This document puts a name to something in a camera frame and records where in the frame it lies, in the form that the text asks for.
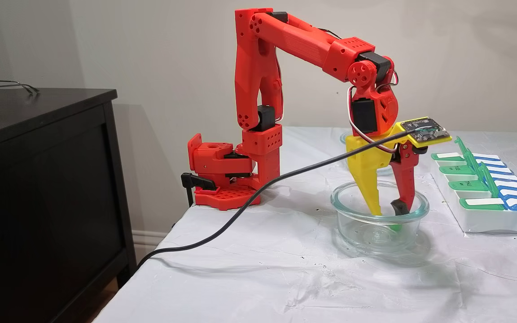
beige wall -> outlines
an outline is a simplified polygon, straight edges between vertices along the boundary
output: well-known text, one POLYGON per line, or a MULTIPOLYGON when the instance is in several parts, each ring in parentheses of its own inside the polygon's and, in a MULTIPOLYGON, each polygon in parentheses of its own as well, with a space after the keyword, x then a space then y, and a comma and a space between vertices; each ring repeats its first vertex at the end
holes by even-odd
MULTIPOLYGON (((238 143, 236 8, 260 0, 0 0, 12 76, 42 87, 117 88, 115 115, 133 229, 166 232, 186 209, 185 145, 238 143)), ((517 131, 517 1, 281 0, 396 63, 399 119, 517 131)), ((279 51, 285 125, 346 127, 347 84, 279 51)))

red robot arm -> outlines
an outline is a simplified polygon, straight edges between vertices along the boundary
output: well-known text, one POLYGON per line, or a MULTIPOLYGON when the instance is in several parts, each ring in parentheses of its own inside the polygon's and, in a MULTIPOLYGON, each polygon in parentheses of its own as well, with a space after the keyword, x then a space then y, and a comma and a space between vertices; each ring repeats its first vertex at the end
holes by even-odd
POLYGON ((341 82, 361 88, 353 96, 352 109, 360 101, 366 112, 350 113, 357 126, 369 129, 365 131, 367 135, 386 133, 394 124, 398 103, 387 85, 394 64, 375 54, 373 45, 356 37, 333 37, 286 12, 273 12, 272 8, 236 10, 235 21, 234 79, 242 143, 231 151, 229 144, 202 143, 200 135, 189 142, 191 169, 218 186, 217 190, 197 189, 197 204, 219 209, 240 207, 254 190, 280 175, 282 126, 276 122, 283 116, 283 92, 276 48, 322 68, 341 82), (376 86, 380 85, 383 86, 378 92, 376 86), (257 174, 252 174, 251 160, 258 164, 257 174))

black cable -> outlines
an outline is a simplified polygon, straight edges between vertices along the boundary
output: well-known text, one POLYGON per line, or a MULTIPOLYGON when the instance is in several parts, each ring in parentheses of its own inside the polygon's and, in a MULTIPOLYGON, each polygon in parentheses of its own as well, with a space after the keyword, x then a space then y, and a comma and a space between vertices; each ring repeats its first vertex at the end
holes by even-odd
POLYGON ((319 28, 319 29, 324 31, 325 33, 329 33, 329 34, 333 35, 334 37, 336 37, 338 39, 342 39, 339 35, 337 35, 336 33, 333 33, 332 31, 329 31, 328 29, 323 29, 323 28, 319 28))
POLYGON ((402 138, 405 135, 409 135, 411 133, 414 133, 414 132, 418 131, 419 129, 421 129, 421 128, 407 130, 407 131, 403 131, 403 132, 400 132, 400 133, 396 133, 395 135, 390 135, 389 137, 386 137, 386 138, 383 138, 383 139, 380 139, 380 140, 376 140, 373 143, 369 143, 368 145, 359 147, 359 148, 357 148, 357 149, 355 149, 353 151, 349 151, 348 153, 343 153, 342 155, 333 157, 331 159, 327 159, 325 161, 321 161, 320 163, 316 163, 314 165, 303 167, 303 168, 300 168, 299 170, 287 172, 287 174, 283 174, 283 175, 281 175, 281 176, 279 176, 277 178, 274 178, 270 182, 268 182, 267 184, 265 184, 261 188, 259 188, 256 192, 254 192, 254 194, 250 197, 250 199, 248 199, 246 201, 246 203, 240 209, 238 209, 238 211, 232 216, 232 218, 230 218, 227 221, 227 223, 225 223, 225 225, 223 225, 223 227, 221 229, 219 229, 218 231, 213 233, 211 236, 209 236, 209 237, 207 237, 205 239, 202 239, 201 241, 199 241, 197 243, 193 243, 193 244, 189 244, 189 245, 184 245, 182 247, 162 248, 162 249, 157 249, 155 251, 152 251, 152 252, 148 253, 145 257, 143 257, 143 259, 141 259, 141 262, 139 262, 139 264, 137 266, 137 269, 140 268, 140 266, 142 266, 142 264, 144 264, 147 259, 149 259, 152 256, 157 255, 159 253, 190 250, 190 249, 193 249, 193 248, 196 248, 196 247, 200 247, 201 245, 212 241, 213 239, 215 239, 216 237, 221 235, 221 233, 226 231, 226 229, 228 229, 228 227, 230 227, 230 225, 232 225, 232 223, 236 219, 238 219, 240 214, 242 214, 242 212, 244 210, 246 210, 247 207, 249 207, 250 203, 252 201, 254 201, 254 199, 256 199, 264 190, 266 190, 269 186, 275 184, 276 182, 280 182, 281 180, 284 180, 284 179, 289 178, 291 176, 302 174, 304 172, 308 172, 308 171, 314 170, 316 168, 319 168, 319 167, 322 167, 322 166, 326 166, 328 164, 335 163, 338 160, 345 159, 345 158, 348 158, 350 156, 356 155, 357 153, 361 153, 361 152, 363 152, 365 150, 368 150, 370 148, 376 147, 376 146, 381 145, 383 143, 387 143, 388 141, 392 141, 392 140, 395 140, 395 139, 402 138))

white wire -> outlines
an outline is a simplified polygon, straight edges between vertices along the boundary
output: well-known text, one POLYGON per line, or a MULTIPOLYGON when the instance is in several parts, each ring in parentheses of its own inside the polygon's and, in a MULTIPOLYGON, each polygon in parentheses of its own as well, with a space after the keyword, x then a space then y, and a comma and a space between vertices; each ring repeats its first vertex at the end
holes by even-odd
MULTIPOLYGON (((279 64, 278 57, 276 57, 276 67, 279 70, 279 79, 282 82, 283 81, 283 72, 280 70, 280 64, 279 64)), ((276 119, 275 122, 281 122, 283 120, 283 118, 285 117, 285 100, 283 98, 282 90, 280 91, 280 98, 281 98, 281 101, 283 101, 283 103, 280 105, 280 109, 282 110, 282 113, 280 114, 280 118, 276 119)))
MULTIPOLYGON (((355 88, 355 86, 351 86, 350 88, 348 88, 348 101, 347 101, 347 110, 348 110, 348 121, 350 121, 351 123, 351 126, 352 128, 356 131, 356 133, 362 137, 363 139, 365 139, 365 141, 367 141, 368 143, 374 143, 374 141, 371 139, 371 137, 368 137, 367 135, 365 135, 362 131, 360 131, 360 129, 355 126, 355 123, 354 121, 352 121, 352 114, 351 114, 351 100, 352 100, 352 89, 355 88)), ((396 149, 390 149, 384 145, 378 145, 378 148, 380 148, 381 150, 385 151, 386 153, 395 153, 396 152, 396 149)))

glass bowl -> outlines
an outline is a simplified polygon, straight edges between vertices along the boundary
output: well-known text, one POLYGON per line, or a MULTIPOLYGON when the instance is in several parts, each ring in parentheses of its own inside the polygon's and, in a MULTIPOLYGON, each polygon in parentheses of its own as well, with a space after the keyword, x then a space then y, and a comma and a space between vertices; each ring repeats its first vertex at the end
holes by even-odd
POLYGON ((416 240, 420 220, 429 203, 416 192, 410 213, 395 215, 390 202, 400 197, 395 183, 378 181, 382 215, 372 215, 355 182, 338 186, 330 196, 337 211, 338 231, 353 247, 373 253, 390 253, 409 247, 416 240))
POLYGON ((342 135, 340 135, 340 142, 344 145, 346 145, 346 137, 348 137, 349 135, 352 135, 352 131, 347 131, 345 133, 343 133, 342 135))

